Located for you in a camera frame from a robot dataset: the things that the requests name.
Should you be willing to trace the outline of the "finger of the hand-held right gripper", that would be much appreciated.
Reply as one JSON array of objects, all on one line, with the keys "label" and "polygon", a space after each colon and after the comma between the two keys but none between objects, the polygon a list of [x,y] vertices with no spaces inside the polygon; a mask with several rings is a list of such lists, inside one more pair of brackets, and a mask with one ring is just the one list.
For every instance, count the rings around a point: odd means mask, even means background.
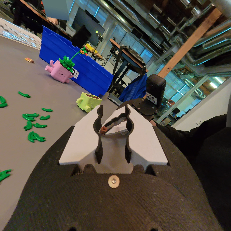
[{"label": "finger of the hand-held right gripper", "polygon": [[124,121],[126,118],[125,109],[126,107],[123,106],[122,108],[114,111],[103,126],[107,127],[108,129],[126,129],[127,121]]},{"label": "finger of the hand-held right gripper", "polygon": [[126,123],[126,118],[112,119],[105,124],[105,127],[107,128],[106,135],[127,132]]}]

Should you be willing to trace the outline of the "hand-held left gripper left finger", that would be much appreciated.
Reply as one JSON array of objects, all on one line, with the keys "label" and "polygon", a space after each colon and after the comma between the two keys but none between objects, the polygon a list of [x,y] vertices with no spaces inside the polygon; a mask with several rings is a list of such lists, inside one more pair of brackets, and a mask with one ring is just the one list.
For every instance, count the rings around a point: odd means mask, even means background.
[{"label": "hand-held left gripper left finger", "polygon": [[98,105],[81,120],[71,133],[59,160],[60,165],[100,164],[103,147],[99,131],[102,127],[103,106]]}]

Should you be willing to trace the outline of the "person's right forearm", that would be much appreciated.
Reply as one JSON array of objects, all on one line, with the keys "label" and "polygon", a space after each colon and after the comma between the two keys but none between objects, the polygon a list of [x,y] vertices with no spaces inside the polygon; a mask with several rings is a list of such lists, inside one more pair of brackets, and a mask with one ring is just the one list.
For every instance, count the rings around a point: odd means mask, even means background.
[{"label": "person's right forearm", "polygon": [[213,117],[190,131],[176,130],[156,123],[157,128],[185,155],[218,153],[231,149],[231,128],[226,126],[227,114]]}]

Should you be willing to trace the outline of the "blue fabric bag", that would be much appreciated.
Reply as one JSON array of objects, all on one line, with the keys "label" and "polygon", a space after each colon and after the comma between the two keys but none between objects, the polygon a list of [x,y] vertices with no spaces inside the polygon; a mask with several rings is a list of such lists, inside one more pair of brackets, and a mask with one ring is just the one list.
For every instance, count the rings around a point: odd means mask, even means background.
[{"label": "blue fabric bag", "polygon": [[146,94],[147,78],[147,74],[144,74],[131,81],[121,93],[119,100],[126,102],[132,99],[143,98]]}]

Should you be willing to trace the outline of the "lime green toy brick pot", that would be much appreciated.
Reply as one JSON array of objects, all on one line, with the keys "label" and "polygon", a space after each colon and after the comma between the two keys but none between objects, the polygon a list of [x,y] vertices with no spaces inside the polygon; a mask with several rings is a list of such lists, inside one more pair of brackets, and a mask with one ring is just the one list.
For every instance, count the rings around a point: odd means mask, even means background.
[{"label": "lime green toy brick pot", "polygon": [[101,102],[102,99],[99,97],[84,92],[82,92],[80,98],[78,98],[76,101],[78,107],[87,113],[93,110],[96,106],[100,105]]}]

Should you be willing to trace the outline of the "blue bin with white tag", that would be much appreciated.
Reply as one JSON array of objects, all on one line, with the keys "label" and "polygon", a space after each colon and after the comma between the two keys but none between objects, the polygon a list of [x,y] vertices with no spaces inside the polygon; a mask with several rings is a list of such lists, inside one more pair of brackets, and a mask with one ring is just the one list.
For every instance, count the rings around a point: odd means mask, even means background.
[{"label": "blue bin with white tag", "polygon": [[[49,64],[50,60],[55,62],[59,58],[63,59],[64,56],[72,58],[79,50],[69,40],[43,26],[39,54],[42,60]],[[90,56],[78,54],[74,57],[73,62],[75,63],[74,69],[79,74],[71,80],[92,95],[103,96],[112,82],[113,75]]]}]

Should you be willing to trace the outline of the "scatter of green leaf pieces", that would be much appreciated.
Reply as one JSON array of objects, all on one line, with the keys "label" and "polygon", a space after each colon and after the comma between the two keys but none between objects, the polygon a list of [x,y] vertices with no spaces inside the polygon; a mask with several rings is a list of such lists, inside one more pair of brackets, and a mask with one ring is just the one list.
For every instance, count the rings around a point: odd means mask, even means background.
[{"label": "scatter of green leaf pieces", "polygon": [[[5,108],[8,106],[8,103],[6,101],[6,99],[3,96],[0,96],[0,107],[1,108]],[[47,125],[42,125],[39,123],[33,123],[36,121],[35,118],[37,118],[39,116],[39,114],[37,113],[33,113],[33,114],[22,114],[22,117],[27,121],[27,124],[23,127],[23,129],[25,131],[29,131],[31,130],[33,127],[35,128],[46,128]],[[31,131],[28,136],[27,136],[27,140],[30,141],[31,143],[34,143],[36,140],[39,142],[45,142],[46,138],[40,136],[38,133]],[[4,170],[2,172],[0,172],[0,181],[6,179],[7,177],[10,176],[10,172],[11,170]]]}]

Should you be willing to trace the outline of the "standing desk wooden top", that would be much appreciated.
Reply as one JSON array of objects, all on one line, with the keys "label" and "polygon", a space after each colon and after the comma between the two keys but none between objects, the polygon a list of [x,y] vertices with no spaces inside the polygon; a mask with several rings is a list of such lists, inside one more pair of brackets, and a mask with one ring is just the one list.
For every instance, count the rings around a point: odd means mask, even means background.
[{"label": "standing desk wooden top", "polygon": [[110,43],[112,45],[110,51],[116,56],[112,73],[113,79],[108,89],[108,92],[112,93],[113,91],[120,91],[123,88],[123,84],[125,84],[123,77],[129,70],[138,73],[140,76],[145,75],[148,70],[146,69],[145,62],[136,51],[128,46],[117,44],[113,39],[110,39]]}]

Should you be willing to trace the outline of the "yellow box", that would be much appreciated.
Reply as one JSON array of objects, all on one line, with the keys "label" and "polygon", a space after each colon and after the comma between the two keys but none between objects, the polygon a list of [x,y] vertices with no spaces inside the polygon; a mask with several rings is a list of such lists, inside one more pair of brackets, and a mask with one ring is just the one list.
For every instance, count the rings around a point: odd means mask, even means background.
[{"label": "yellow box", "polygon": [[91,54],[98,54],[98,51],[95,50],[90,44],[85,44],[84,47],[86,48],[86,50],[88,52],[90,52]]}]

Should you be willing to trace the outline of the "pink toy pot with plant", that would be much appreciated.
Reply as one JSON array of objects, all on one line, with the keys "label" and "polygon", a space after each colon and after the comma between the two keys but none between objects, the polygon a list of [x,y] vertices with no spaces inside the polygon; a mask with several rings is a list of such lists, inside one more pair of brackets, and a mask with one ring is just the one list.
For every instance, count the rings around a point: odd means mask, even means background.
[{"label": "pink toy pot with plant", "polygon": [[86,47],[81,48],[71,59],[67,56],[64,56],[63,59],[56,60],[54,63],[53,60],[50,60],[50,66],[46,66],[45,70],[50,73],[50,75],[59,82],[69,83],[70,78],[74,77],[74,65],[73,59],[77,54],[82,54],[88,56]]}]

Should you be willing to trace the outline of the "person's black jacket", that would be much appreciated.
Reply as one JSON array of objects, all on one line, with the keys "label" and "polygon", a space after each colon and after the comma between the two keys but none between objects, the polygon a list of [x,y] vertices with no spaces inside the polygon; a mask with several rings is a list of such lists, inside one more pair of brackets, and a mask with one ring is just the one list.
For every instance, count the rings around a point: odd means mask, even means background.
[{"label": "person's black jacket", "polygon": [[231,230],[231,128],[204,140],[192,167],[224,231]]}]

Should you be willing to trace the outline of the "wooden ceiling beam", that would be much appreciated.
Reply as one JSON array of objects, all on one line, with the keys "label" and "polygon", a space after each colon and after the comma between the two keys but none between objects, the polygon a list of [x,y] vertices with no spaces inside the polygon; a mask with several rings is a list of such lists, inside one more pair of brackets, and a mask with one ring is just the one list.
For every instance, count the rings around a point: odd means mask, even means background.
[{"label": "wooden ceiling beam", "polygon": [[215,21],[222,15],[218,8],[215,8],[210,15],[201,23],[189,39],[179,48],[169,62],[161,69],[158,76],[165,78],[175,65],[186,55],[195,43],[208,31]]}]

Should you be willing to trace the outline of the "black monitor back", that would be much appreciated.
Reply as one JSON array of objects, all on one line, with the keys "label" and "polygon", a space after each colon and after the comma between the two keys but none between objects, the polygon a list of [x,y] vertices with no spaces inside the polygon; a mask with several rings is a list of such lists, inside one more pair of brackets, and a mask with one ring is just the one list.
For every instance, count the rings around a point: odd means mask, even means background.
[{"label": "black monitor back", "polygon": [[69,39],[74,47],[81,49],[91,37],[91,33],[88,31],[86,26],[83,24],[77,32]]}]

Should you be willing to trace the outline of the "dark monitor screen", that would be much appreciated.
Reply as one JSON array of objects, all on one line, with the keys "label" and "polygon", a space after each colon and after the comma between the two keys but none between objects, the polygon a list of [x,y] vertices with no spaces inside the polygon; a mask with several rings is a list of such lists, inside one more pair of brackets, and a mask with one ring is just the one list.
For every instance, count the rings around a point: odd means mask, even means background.
[{"label": "dark monitor screen", "polygon": [[105,29],[79,7],[71,27],[77,32],[82,25],[85,25],[86,29],[91,33],[88,42],[93,46],[97,46],[99,40],[95,32],[98,31],[103,35]]}]

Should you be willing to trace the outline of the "white printed sheet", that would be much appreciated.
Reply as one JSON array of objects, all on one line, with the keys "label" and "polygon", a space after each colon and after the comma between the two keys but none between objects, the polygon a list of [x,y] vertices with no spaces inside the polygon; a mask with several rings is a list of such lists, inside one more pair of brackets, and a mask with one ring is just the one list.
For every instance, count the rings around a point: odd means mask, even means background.
[{"label": "white printed sheet", "polygon": [[0,36],[37,50],[41,49],[41,39],[38,36],[2,18],[0,18]]}]

